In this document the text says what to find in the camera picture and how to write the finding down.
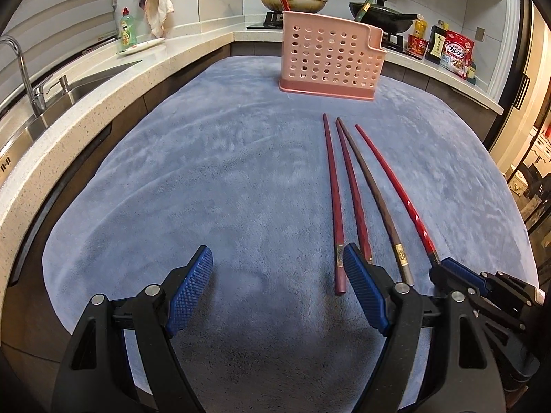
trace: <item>black cabinet handle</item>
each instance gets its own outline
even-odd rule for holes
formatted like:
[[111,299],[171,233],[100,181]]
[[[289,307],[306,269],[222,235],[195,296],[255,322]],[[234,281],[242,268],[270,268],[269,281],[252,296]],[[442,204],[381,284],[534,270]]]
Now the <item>black cabinet handle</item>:
[[520,83],[519,92],[517,93],[516,98],[514,99],[513,107],[517,110],[520,110],[522,104],[524,104],[524,99],[526,98],[526,93],[528,93],[528,87],[530,85],[530,78],[525,74],[522,75],[522,81]]

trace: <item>table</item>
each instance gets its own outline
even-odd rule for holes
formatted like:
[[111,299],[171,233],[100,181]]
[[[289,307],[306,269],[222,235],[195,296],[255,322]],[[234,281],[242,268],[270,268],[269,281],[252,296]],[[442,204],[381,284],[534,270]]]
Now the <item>table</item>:
[[[442,258],[537,283],[528,235],[503,176],[441,100],[381,77],[374,102],[281,92],[280,59],[221,60],[165,100],[108,155],[54,227],[43,255],[50,300],[72,331],[88,299],[134,296],[201,244],[214,271],[188,328],[172,340],[208,412],[349,412],[383,340],[349,287],[333,291],[333,232],[322,113],[330,116],[345,235],[352,200],[334,120],[370,166],[408,254],[416,289],[430,264],[405,208],[353,128],[395,171]],[[358,166],[374,261],[399,273]],[[424,330],[403,405],[415,400]],[[148,389],[127,335],[136,384]]]

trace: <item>metal bolt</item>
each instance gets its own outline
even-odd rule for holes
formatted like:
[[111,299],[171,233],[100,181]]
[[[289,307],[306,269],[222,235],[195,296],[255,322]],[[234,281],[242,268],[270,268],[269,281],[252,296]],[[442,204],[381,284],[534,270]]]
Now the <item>metal bolt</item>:
[[145,294],[150,297],[154,297],[161,291],[161,288],[157,284],[151,284],[145,288]]
[[454,300],[456,303],[462,303],[465,301],[465,295],[463,295],[461,292],[455,291],[451,294],[451,299]]
[[97,294],[92,297],[92,304],[95,306],[101,305],[104,302],[105,297],[102,294]]
[[402,295],[408,294],[410,291],[410,287],[406,283],[397,283],[394,286],[394,289],[396,290],[396,292]]

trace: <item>white roller blind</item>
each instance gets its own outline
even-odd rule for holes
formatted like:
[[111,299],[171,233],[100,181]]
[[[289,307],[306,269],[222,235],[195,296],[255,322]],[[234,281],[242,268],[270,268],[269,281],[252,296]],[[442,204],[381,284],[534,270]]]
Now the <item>white roller blind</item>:
[[[23,48],[31,76],[117,32],[113,0],[23,0],[3,34]],[[0,45],[0,102],[22,89],[15,54]]]

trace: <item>basket base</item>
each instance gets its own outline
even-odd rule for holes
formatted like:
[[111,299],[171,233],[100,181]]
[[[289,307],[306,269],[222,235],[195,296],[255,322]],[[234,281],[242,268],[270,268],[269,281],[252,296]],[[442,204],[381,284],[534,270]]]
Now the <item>basket base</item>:
[[351,88],[342,85],[315,84],[313,82],[298,82],[279,79],[279,89],[291,93],[305,95],[329,96],[343,99],[374,100],[375,90],[365,88]]

